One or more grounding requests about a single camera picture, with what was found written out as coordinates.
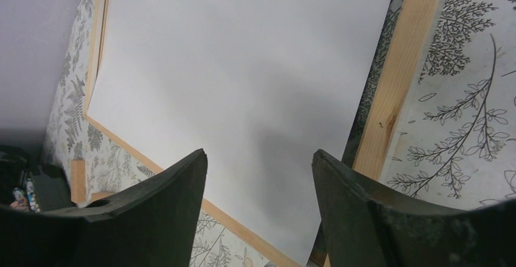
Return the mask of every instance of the wooden block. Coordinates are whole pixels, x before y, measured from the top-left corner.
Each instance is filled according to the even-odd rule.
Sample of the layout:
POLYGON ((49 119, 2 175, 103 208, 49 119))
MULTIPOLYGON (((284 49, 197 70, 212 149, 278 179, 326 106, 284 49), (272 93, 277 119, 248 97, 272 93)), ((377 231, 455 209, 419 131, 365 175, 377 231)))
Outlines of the wooden block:
POLYGON ((113 195, 114 192, 95 192, 91 194, 91 202, 113 195))
POLYGON ((71 181, 70 191, 72 201, 81 203, 86 201, 86 162, 82 159, 70 161, 71 181))

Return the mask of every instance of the gray surface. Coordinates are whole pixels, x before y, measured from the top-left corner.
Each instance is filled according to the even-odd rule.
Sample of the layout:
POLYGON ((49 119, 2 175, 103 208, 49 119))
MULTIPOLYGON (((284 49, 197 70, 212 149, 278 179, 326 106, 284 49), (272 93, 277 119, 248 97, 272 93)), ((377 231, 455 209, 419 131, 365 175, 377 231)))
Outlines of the gray surface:
POLYGON ((0 0, 0 144, 41 149, 79 0, 0 0))

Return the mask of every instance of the white sheet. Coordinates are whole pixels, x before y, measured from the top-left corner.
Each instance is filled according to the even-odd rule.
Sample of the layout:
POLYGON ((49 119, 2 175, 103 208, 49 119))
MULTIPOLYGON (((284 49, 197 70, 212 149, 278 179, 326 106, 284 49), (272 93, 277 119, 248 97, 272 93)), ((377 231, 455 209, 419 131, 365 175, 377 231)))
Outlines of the white sheet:
POLYGON ((300 265, 318 148, 340 157, 389 0, 110 0, 88 115, 300 265))

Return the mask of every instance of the patterned tablecloth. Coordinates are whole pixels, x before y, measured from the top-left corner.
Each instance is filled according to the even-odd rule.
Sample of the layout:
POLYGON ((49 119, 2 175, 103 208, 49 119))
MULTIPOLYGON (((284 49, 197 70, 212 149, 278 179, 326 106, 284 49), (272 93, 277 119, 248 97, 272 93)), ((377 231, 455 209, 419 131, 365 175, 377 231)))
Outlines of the patterned tablecloth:
MULTIPOLYGON (((351 134, 353 140, 360 140, 402 1, 391 1, 378 51, 351 134)), ((84 159, 88 197, 94 192, 119 192, 154 175, 84 119, 85 83, 93 10, 94 0, 80 1, 65 56, 65 65, 55 95, 42 156, 45 162, 61 166, 68 177, 70 177, 69 161, 84 159)), ((349 151, 351 152, 349 156, 353 156, 352 147, 349 151)), ((270 267, 275 265, 212 217, 201 212, 190 266, 270 267)))

